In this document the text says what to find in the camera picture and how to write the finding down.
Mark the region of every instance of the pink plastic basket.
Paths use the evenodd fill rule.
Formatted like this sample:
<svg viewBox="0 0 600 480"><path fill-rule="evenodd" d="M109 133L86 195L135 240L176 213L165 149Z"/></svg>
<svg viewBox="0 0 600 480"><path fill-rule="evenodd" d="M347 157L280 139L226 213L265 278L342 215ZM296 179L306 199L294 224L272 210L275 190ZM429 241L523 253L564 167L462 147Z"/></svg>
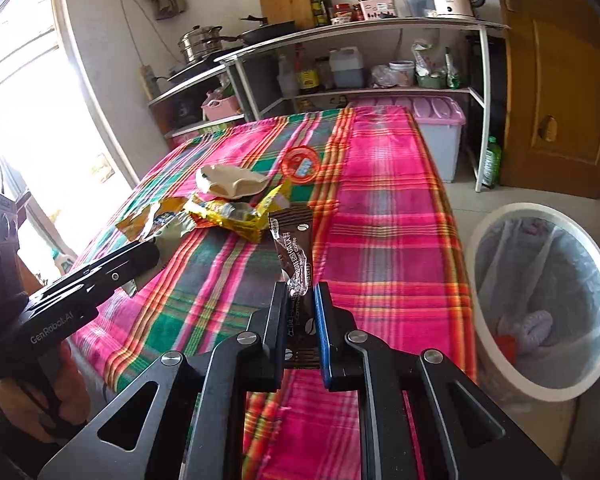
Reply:
<svg viewBox="0 0 600 480"><path fill-rule="evenodd" d="M362 14L365 20L376 20L381 14L397 16L395 13L394 0L364 0L360 2Z"/></svg>
<svg viewBox="0 0 600 480"><path fill-rule="evenodd" d="M202 110L209 121L217 121L218 119L224 119L225 117L231 117L242 113L240 105L238 104L238 99L235 95L227 97L226 99L213 99L206 105L203 105Z"/></svg>

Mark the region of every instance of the green plastic bottle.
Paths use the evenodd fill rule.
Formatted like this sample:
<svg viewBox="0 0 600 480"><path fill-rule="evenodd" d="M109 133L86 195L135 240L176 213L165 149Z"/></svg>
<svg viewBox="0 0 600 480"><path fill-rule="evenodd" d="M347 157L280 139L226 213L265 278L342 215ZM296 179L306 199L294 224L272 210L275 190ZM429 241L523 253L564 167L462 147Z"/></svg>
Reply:
<svg viewBox="0 0 600 480"><path fill-rule="evenodd" d="M498 183L501 159L502 148L498 146L496 138L491 136L487 145L487 157L484 161L484 175L482 177L482 183L488 188L492 188Z"/></svg>

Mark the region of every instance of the red lid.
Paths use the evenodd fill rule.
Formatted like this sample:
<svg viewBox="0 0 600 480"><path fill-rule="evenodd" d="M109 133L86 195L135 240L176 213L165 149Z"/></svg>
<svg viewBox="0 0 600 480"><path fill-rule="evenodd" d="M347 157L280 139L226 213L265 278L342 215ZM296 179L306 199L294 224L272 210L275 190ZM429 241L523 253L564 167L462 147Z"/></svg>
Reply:
<svg viewBox="0 0 600 480"><path fill-rule="evenodd" d="M319 168L320 157L308 146L289 148L280 163L282 174L294 184L308 184L315 179Z"/></svg>

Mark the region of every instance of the trash can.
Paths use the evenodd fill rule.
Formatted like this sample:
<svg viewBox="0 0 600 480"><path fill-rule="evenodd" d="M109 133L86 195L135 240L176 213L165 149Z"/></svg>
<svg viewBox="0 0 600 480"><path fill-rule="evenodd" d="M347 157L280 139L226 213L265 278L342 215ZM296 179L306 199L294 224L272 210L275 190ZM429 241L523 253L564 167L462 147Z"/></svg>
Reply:
<svg viewBox="0 0 600 480"><path fill-rule="evenodd" d="M600 249L583 228L546 206L506 205L478 225L466 264L480 386L497 403L569 400L597 380Z"/></svg>

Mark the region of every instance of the door panel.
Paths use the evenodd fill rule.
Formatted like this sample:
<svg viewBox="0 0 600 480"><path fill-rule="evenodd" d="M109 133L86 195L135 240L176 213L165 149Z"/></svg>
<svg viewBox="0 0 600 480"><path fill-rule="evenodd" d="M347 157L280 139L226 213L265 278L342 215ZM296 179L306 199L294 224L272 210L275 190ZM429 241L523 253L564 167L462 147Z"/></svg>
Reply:
<svg viewBox="0 0 600 480"><path fill-rule="evenodd" d="M507 124L501 181L600 194L600 17L587 0L501 0Z"/></svg>

